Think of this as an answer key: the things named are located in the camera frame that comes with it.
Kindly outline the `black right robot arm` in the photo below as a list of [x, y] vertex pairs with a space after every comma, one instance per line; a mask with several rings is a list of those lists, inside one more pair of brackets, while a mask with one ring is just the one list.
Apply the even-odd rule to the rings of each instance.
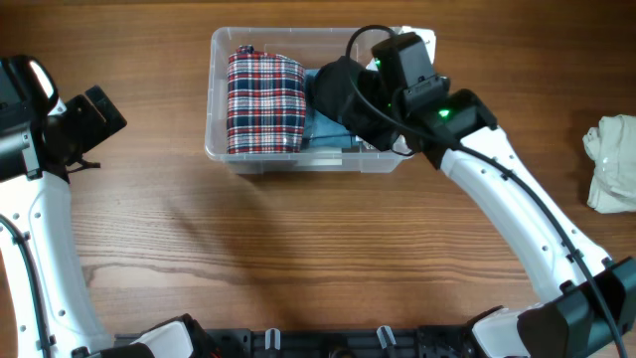
[[635, 262], [614, 260], [563, 213], [528, 171], [495, 115], [471, 90], [452, 90], [414, 33], [372, 53], [392, 122], [484, 212], [522, 264], [537, 302], [474, 319], [481, 357], [586, 357], [624, 349], [635, 321]]

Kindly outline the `black cloth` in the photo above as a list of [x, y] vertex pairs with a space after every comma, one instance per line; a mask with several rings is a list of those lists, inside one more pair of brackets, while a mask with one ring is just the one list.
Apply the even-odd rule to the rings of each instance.
[[376, 149], [390, 150], [398, 140], [397, 129], [368, 109], [356, 95], [352, 82], [369, 103], [390, 115], [391, 103], [380, 74], [366, 70], [345, 56], [318, 71], [309, 86], [308, 101], [319, 112]]

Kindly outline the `plaid flannel cloth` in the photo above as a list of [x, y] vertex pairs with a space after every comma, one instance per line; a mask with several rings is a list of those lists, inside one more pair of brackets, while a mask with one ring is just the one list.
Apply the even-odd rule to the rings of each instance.
[[227, 153], [300, 151], [305, 128], [305, 68], [279, 54], [240, 46], [229, 56]]

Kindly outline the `cream cloth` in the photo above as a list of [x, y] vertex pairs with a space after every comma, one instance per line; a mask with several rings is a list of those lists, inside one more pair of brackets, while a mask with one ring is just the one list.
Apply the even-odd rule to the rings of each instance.
[[594, 162], [587, 205], [601, 214], [635, 211], [635, 117], [603, 116], [582, 137]]

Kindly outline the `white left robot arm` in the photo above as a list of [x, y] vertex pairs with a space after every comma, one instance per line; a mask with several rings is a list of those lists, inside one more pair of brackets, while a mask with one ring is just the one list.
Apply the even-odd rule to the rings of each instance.
[[1, 61], [1, 256], [21, 357], [193, 357], [185, 316], [114, 347], [85, 285], [72, 229], [70, 174], [127, 124], [94, 86], [62, 101], [34, 57]]

